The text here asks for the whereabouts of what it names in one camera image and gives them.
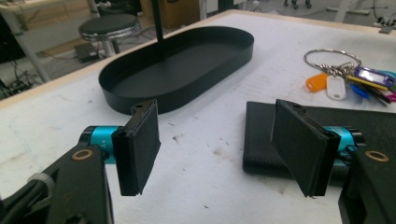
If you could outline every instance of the black oval tray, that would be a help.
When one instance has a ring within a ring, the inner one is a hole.
[[[175,110],[250,61],[254,38],[230,27],[202,27],[126,54],[99,75],[107,103],[131,114],[157,99],[158,112]]]

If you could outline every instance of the orange key tag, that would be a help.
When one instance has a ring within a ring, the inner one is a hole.
[[[305,86],[312,92],[324,90],[326,89],[326,80],[328,76],[329,75],[326,73],[320,73],[314,77],[310,77],[306,80]]]

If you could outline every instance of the black stool seat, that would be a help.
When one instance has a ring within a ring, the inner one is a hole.
[[[137,17],[129,14],[107,15],[84,22],[78,31],[88,41],[107,41],[131,35],[140,29]]]

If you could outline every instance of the metal key ring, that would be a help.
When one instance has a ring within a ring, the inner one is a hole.
[[[309,65],[311,65],[311,66],[313,66],[313,67],[316,67],[316,68],[318,68],[318,69],[322,69],[322,68],[323,68],[323,65],[318,65],[318,64],[312,63],[312,62],[309,61],[308,58],[307,58],[307,56],[308,56],[309,54],[318,53],[318,52],[330,52],[330,53],[338,53],[338,54],[346,55],[346,56],[352,58],[353,60],[355,60],[355,61],[357,62],[357,65],[356,65],[355,67],[361,66],[361,60],[360,60],[356,55],[353,55],[353,54],[351,54],[351,53],[348,53],[348,52],[343,51],[343,50],[340,50],[340,49],[312,49],[312,50],[309,50],[309,51],[304,55],[304,61],[305,61],[307,64],[309,64]]]

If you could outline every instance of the workbench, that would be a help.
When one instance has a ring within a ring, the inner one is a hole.
[[[396,113],[396,105],[343,101],[304,83],[319,73],[303,56],[311,49],[342,49],[362,64],[396,71],[396,35],[378,29],[231,10],[169,35],[200,26],[229,26],[255,38],[252,60],[181,108],[159,115],[160,152],[143,195],[121,197],[114,165],[106,172],[116,223],[341,223],[340,188],[305,198],[294,180],[250,175],[242,169],[247,101]],[[73,147],[91,125],[124,125],[98,83],[106,64],[152,44],[107,58],[0,102],[0,194],[6,198]],[[337,55],[311,60],[337,64]]]

